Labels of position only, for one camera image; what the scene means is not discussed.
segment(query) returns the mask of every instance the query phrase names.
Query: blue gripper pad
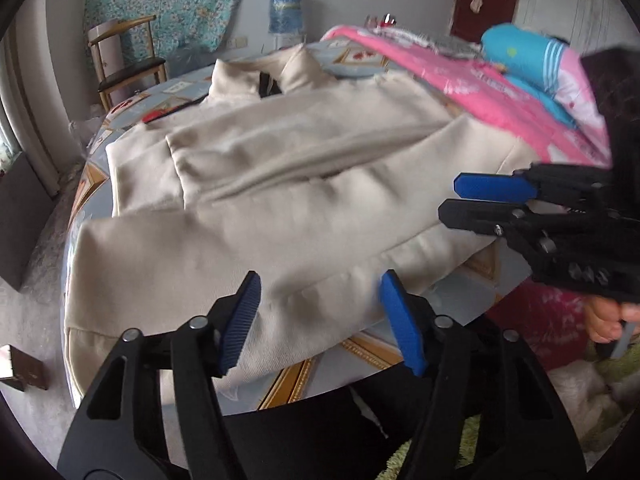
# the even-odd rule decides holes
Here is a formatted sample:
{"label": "blue gripper pad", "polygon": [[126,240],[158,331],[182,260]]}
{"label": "blue gripper pad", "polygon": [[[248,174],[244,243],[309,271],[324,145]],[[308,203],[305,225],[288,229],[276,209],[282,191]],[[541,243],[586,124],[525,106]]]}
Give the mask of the blue gripper pad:
{"label": "blue gripper pad", "polygon": [[424,355],[422,333],[405,303],[404,287],[394,272],[388,270],[382,275],[378,293],[402,352],[404,364],[411,368],[414,375],[422,377],[429,365]]}
{"label": "blue gripper pad", "polygon": [[249,272],[236,293],[236,306],[220,336],[218,368],[225,376],[238,364],[244,342],[260,305],[262,285],[256,272]]}
{"label": "blue gripper pad", "polygon": [[453,181],[460,198],[524,204],[538,196],[538,190],[524,177],[460,173]]}

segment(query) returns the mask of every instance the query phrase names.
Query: human hand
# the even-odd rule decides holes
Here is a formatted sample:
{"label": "human hand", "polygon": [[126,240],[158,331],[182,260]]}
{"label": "human hand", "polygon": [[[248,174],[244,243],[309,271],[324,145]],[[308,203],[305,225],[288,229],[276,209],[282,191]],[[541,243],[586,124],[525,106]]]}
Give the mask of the human hand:
{"label": "human hand", "polygon": [[[622,336],[620,320],[640,322],[640,305],[619,304],[615,300],[589,296],[584,305],[584,323],[589,337],[596,343],[610,343]],[[640,333],[638,326],[634,334]]]}

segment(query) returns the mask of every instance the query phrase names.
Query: red garment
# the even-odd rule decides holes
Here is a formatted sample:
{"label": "red garment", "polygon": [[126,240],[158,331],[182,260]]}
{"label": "red garment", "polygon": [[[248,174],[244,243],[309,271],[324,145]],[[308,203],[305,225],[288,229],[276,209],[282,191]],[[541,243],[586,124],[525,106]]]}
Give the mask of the red garment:
{"label": "red garment", "polygon": [[494,305],[487,316],[502,329],[517,330],[545,370],[581,359],[588,336],[584,296],[527,280]]}

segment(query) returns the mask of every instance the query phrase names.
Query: chair seat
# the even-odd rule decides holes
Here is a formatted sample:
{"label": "chair seat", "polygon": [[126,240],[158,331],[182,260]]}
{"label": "chair seat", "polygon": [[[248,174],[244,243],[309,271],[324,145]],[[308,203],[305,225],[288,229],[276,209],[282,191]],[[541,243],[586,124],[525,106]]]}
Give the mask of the chair seat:
{"label": "chair seat", "polygon": [[124,67],[122,70],[118,70],[117,72],[114,72],[113,74],[108,76],[98,85],[98,92],[104,92],[112,86],[116,86],[117,84],[122,83],[123,81],[131,77],[135,77],[140,73],[151,70],[152,68],[160,66],[164,63],[165,60],[161,57],[147,57],[146,59],[137,61],[129,66]]}

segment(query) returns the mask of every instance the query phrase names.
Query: gray floor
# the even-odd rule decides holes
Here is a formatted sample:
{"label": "gray floor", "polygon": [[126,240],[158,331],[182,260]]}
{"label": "gray floor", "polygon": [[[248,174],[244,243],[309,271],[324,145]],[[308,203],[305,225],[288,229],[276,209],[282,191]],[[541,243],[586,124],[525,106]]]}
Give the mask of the gray floor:
{"label": "gray floor", "polygon": [[74,416],[66,386],[60,331],[60,266],[66,225],[78,186],[77,171],[63,183],[58,204],[31,256],[20,293],[0,280],[0,346],[16,348],[44,362],[49,389],[24,392],[0,384],[0,391],[24,431],[54,465]]}

